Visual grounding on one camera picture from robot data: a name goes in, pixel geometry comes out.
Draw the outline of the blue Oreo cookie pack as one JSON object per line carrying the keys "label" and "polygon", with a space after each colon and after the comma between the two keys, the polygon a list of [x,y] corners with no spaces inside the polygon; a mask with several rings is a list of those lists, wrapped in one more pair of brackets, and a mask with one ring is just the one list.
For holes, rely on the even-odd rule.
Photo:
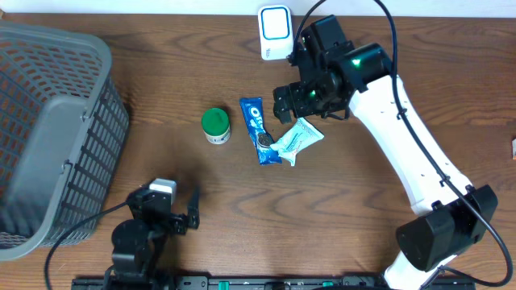
{"label": "blue Oreo cookie pack", "polygon": [[259,164],[262,166],[280,164],[281,157],[271,148],[273,137],[264,126],[263,102],[261,97],[241,98],[239,105],[248,129],[249,137],[256,149]]}

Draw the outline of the small orange snack box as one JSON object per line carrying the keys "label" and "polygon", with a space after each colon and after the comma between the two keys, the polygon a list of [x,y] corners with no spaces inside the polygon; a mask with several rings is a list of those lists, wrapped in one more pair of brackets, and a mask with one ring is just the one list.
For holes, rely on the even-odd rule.
{"label": "small orange snack box", "polygon": [[511,146],[512,146],[512,159],[516,160],[516,139],[512,140]]}

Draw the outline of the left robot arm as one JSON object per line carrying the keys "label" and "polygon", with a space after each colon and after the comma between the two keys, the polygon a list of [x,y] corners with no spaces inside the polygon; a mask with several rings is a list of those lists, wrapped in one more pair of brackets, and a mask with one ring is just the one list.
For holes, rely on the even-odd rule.
{"label": "left robot arm", "polygon": [[140,188],[127,198],[132,219],[111,235],[113,265],[106,270],[104,289],[174,289],[174,278],[156,268],[170,236],[184,235],[200,225],[200,189],[193,191],[187,213],[172,212],[171,193]]}

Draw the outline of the grey plastic mesh basket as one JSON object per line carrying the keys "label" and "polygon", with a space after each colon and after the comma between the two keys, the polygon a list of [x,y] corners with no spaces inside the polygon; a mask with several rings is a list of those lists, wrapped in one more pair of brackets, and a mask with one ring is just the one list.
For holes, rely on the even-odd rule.
{"label": "grey plastic mesh basket", "polygon": [[129,115],[93,35],[1,24],[1,258],[96,230]]}

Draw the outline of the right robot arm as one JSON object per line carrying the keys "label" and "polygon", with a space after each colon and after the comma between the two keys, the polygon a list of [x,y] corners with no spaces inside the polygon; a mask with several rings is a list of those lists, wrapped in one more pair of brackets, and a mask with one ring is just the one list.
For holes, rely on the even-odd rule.
{"label": "right robot arm", "polygon": [[416,216],[397,228],[400,253],[385,270],[385,282],[394,289],[425,288],[444,265],[482,239],[497,197],[489,186],[474,187],[444,155],[380,45],[356,48],[334,16],[311,23],[301,37],[289,60],[300,79],[274,90],[273,113],[288,123],[343,111],[366,126]]}

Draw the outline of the green lid white jar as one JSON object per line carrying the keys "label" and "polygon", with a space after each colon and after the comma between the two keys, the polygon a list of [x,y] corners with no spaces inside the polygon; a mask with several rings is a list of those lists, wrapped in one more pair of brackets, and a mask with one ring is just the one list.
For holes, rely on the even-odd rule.
{"label": "green lid white jar", "polygon": [[213,144],[224,144],[231,137],[227,113],[219,108],[208,109],[202,116],[202,129],[206,139]]}

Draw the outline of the white mint tissue pack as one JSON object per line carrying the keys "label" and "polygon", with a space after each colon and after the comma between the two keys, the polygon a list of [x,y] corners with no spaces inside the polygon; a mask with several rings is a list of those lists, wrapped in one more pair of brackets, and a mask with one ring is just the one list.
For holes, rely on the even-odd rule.
{"label": "white mint tissue pack", "polygon": [[299,118],[295,124],[271,145],[278,155],[290,162],[293,167],[296,164],[297,154],[312,144],[322,140],[324,135],[305,118]]}

